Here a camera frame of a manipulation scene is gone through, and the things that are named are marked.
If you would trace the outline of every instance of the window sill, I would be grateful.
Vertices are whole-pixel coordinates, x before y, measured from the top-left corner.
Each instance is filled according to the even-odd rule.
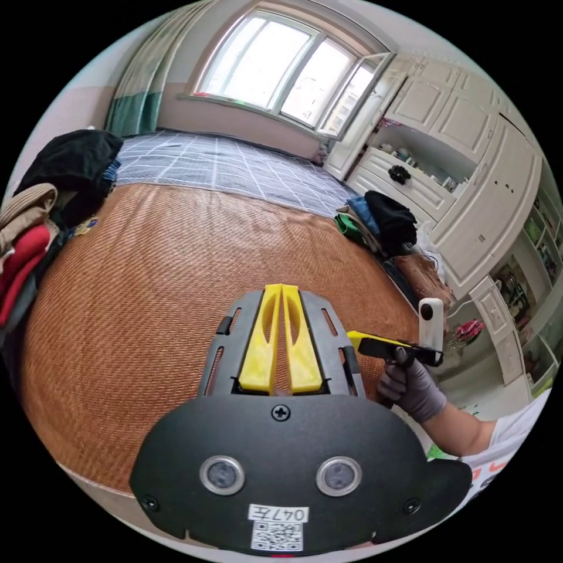
[[[267,117],[268,119],[272,119],[274,121],[277,121],[278,123],[285,123],[287,125],[291,125],[292,127],[295,127],[296,129],[299,129],[302,132],[307,133],[310,137],[313,137],[314,139],[318,139],[319,141],[326,140],[326,138],[323,137],[322,135],[318,135],[312,129],[309,129],[308,127],[301,125],[300,123],[293,121],[292,119],[289,119],[289,118],[283,117],[283,116],[274,116],[274,115],[272,115],[272,114],[270,114],[266,111],[263,111],[263,110],[261,110],[260,108],[257,108],[257,107],[243,106],[241,104],[237,104],[234,101],[221,100],[221,99],[211,98],[211,97],[206,97],[206,96],[194,96],[192,94],[177,94],[176,99],[177,100],[198,100],[198,101],[203,100],[203,101],[206,101],[207,103],[211,103],[211,104],[219,104],[220,106],[234,107],[234,108],[237,108],[237,109],[243,110],[243,111],[251,111],[252,113],[256,113],[260,116]]]

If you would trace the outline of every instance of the curtain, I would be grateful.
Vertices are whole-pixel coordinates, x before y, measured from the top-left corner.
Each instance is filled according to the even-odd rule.
[[[178,48],[216,0],[174,11],[139,48],[117,86],[106,117],[107,131],[120,137],[154,133],[166,78]]]

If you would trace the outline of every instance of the red clothing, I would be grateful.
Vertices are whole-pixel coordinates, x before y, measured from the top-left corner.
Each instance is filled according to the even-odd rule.
[[[49,229],[41,224],[27,230],[15,242],[14,253],[6,258],[0,276],[0,326],[8,321],[25,280],[47,254],[50,240]]]

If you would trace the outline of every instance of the window frame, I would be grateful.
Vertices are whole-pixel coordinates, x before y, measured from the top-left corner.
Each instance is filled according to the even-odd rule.
[[[216,48],[213,50],[211,56],[209,57],[207,64],[200,72],[200,75],[196,83],[194,84],[194,88],[191,93],[192,96],[203,97],[206,100],[215,101],[217,103],[227,103],[229,105],[235,104],[237,107],[241,106],[241,104],[226,96],[205,93],[205,88],[208,87],[209,82],[212,79],[213,72],[217,68],[217,65],[221,63],[221,58],[220,58],[221,52],[223,52],[225,48],[228,48],[229,45],[232,45],[232,43],[236,40],[236,38],[239,36],[241,31],[244,29],[245,22],[251,20],[252,18],[264,19],[264,22],[262,23],[260,28],[254,32],[252,38],[250,39],[250,41],[248,41],[245,48],[242,49],[242,51],[238,54],[235,63],[233,64],[233,67],[229,71],[229,74],[231,76],[236,71],[236,68],[242,61],[250,45],[252,45],[252,42],[255,40],[258,34],[264,29],[264,27],[270,22],[278,22],[283,25],[287,25],[293,29],[303,31],[305,33],[308,33],[310,35],[310,38],[305,43],[305,45],[301,48],[301,51],[299,51],[298,55],[293,61],[293,64],[286,70],[286,72],[280,79],[266,107],[262,107],[250,103],[244,103],[242,107],[282,121],[290,122],[292,124],[305,128],[306,130],[314,134],[317,134],[317,136],[319,137],[341,141],[346,135],[346,132],[350,127],[350,124],[354,120],[362,104],[365,102],[365,100],[368,98],[370,93],[373,91],[377,81],[381,77],[381,74],[387,67],[388,63],[391,61],[391,58],[394,56],[394,53],[385,52],[385,53],[374,53],[370,55],[361,56],[354,49],[345,45],[342,41],[333,37],[331,34],[327,33],[326,31],[319,29],[318,27],[315,27],[309,23],[305,23],[296,18],[292,18],[281,13],[276,13],[268,9],[257,8],[253,10],[251,13],[247,13],[241,18],[239,18],[231,26],[231,28],[225,34],[223,39],[217,44]],[[336,82],[333,88],[333,91],[330,93],[329,97],[327,98],[327,101],[325,102],[322,111],[320,111],[315,122],[311,124],[298,117],[294,117],[289,114],[283,113],[282,107],[286,102],[291,90],[295,86],[295,83],[299,78],[300,73],[303,71],[306,64],[309,62],[309,60],[311,59],[317,48],[324,41],[329,41],[337,49],[341,49],[344,53],[350,55],[351,63],[342,72],[339,80]],[[340,97],[342,96],[342,94],[345,92],[346,88],[350,84],[350,81],[353,79],[355,72],[366,62],[366,60],[370,60],[373,58],[380,58],[381,62],[378,65],[368,87],[365,89],[363,94],[359,96],[354,108],[352,108],[350,113],[346,116],[346,119],[344,120],[344,124],[340,128],[339,132],[335,134],[330,131],[323,130],[323,125],[326,123],[327,119],[330,116],[330,113],[332,112],[332,110],[338,103]],[[223,92],[225,88],[228,86],[228,83],[229,80],[227,78],[222,87]]]

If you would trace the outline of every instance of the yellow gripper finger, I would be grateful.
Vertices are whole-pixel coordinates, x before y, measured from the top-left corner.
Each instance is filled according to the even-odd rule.
[[[245,391],[274,394],[281,297],[281,283],[265,287],[239,375],[239,385]],[[268,328],[270,328],[269,338],[267,338]]]
[[[283,286],[283,314],[291,392],[297,394],[319,391],[323,378],[297,286]],[[295,343],[291,336],[292,325],[297,333]]]
[[[357,330],[351,330],[348,332],[348,338],[352,342],[352,346],[356,352],[358,351],[358,347],[360,342],[364,338],[370,338],[372,340],[380,340],[381,342],[386,342],[387,344],[394,344],[395,346],[402,346],[403,348],[412,348],[410,344],[406,342],[399,342],[398,340],[389,340],[389,338],[382,338],[381,336],[374,336],[373,334],[366,334],[366,333],[359,333]]]

